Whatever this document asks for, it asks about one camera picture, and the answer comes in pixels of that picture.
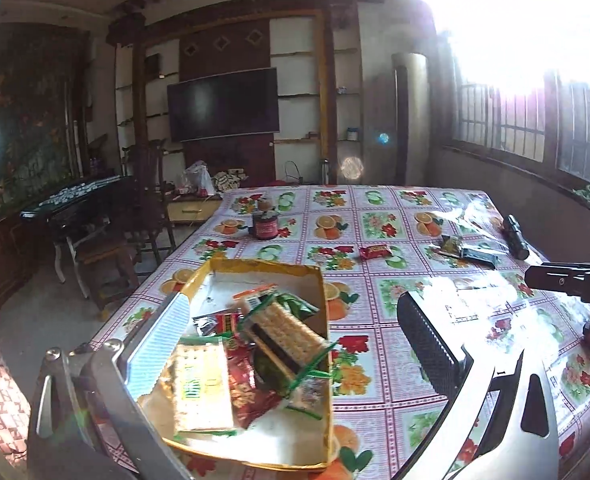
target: fruit print tablecloth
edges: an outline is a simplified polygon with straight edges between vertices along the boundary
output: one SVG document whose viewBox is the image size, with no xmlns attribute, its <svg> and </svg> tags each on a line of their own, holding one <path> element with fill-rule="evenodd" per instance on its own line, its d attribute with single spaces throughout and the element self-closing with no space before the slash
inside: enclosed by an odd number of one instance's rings
<svg viewBox="0 0 590 480">
<path fill-rule="evenodd" d="M 278 237 L 249 236 L 257 200 L 271 197 L 280 213 Z M 396 320 L 406 290 L 445 308 L 462 335 L 489 351 L 518 354 L 539 346 L 552 385 L 560 459 L 590 437 L 590 352 L 580 345 L 590 306 L 565 294 L 531 290 L 527 262 L 502 253 L 488 270 L 435 252 L 441 234 L 502 251 L 502 217 L 480 191 L 387 186 L 268 187 L 227 192 L 216 214 L 144 282 L 95 336 L 117 337 L 157 308 L 185 271 L 208 258 L 263 258 L 321 267 L 333 351 L 334 430 L 340 457 L 323 473 L 279 473 L 229 462 L 185 458 L 197 477 L 213 479 L 360 480 L 390 478 L 435 423 L 445 404 L 437 396 Z M 386 243 L 388 259 L 361 261 L 358 248 Z M 454 469 L 475 453 L 494 403 L 488 396 Z M 104 437 L 115 460 L 132 466 L 110 428 Z"/>
</svg>

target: table leg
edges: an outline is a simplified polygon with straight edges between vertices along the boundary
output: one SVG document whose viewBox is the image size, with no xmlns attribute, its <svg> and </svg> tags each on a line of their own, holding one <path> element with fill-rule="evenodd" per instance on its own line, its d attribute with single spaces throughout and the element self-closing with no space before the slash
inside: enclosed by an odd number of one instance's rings
<svg viewBox="0 0 590 480">
<path fill-rule="evenodd" d="M 55 246 L 55 274 L 60 279 L 60 283 L 64 283 L 66 277 L 62 272 L 62 245 L 57 242 L 54 242 L 53 245 Z"/>
<path fill-rule="evenodd" d="M 86 299 L 88 299 L 90 293 L 88 290 L 88 286 L 86 286 L 86 283 L 84 283 L 84 280 L 82 279 L 82 276 L 80 275 L 80 263 L 75 258 L 75 254 L 76 254 L 75 245 L 73 244 L 73 240 L 71 240 L 69 236 L 66 237 L 66 241 L 69 244 L 70 256 L 72 256 L 72 258 L 73 258 L 73 269 L 75 270 L 75 277 L 78 279 L 78 285 L 80 286 L 80 290 L 82 291 L 82 295 Z"/>
</svg>

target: tile floor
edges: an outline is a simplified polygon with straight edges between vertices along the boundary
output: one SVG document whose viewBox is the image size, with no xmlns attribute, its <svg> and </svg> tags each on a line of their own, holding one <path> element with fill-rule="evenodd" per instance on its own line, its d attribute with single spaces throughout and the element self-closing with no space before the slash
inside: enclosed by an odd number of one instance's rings
<svg viewBox="0 0 590 480">
<path fill-rule="evenodd" d="M 191 226 L 178 226 L 175 241 L 181 244 L 195 230 Z M 157 243 L 168 246 L 168 235 L 162 233 Z M 137 272 L 155 269 L 152 253 L 143 254 Z M 18 290 L 0 309 L 0 348 L 11 374 L 22 392 L 30 400 L 44 352 L 53 346 L 66 351 L 87 342 L 103 322 L 98 308 L 85 300 L 75 279 L 70 256 L 64 255 L 62 269 L 66 282 L 60 283 L 53 268 L 53 260 L 44 259 L 32 279 Z M 105 281 L 117 277 L 113 266 L 99 269 Z M 110 305 L 114 312 L 121 302 Z"/>
</svg>

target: stool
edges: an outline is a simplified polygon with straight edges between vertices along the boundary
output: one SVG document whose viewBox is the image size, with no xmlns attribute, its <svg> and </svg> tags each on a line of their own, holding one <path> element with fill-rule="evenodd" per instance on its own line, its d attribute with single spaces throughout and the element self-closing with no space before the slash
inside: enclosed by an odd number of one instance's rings
<svg viewBox="0 0 590 480">
<path fill-rule="evenodd" d="M 102 293 L 101 279 L 93 276 L 90 270 L 107 258 L 114 258 L 120 276 L 126 280 L 128 287 L 109 296 Z M 106 305 L 130 296 L 139 286 L 137 274 L 129 252 L 129 246 L 122 233 L 107 232 L 82 242 L 76 251 L 76 260 L 80 264 L 80 274 L 89 289 L 91 300 L 98 306 L 102 320 L 108 319 Z"/>
</svg>

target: white plastic bag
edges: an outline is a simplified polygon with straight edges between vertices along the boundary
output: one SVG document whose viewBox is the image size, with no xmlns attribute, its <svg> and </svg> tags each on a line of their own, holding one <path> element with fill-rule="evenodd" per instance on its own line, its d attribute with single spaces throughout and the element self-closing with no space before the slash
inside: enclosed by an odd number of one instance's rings
<svg viewBox="0 0 590 480">
<path fill-rule="evenodd" d="M 211 175 L 203 160 L 198 160 L 186 168 L 184 170 L 184 176 L 191 186 L 197 189 L 197 196 L 211 196 L 215 194 Z"/>
</svg>

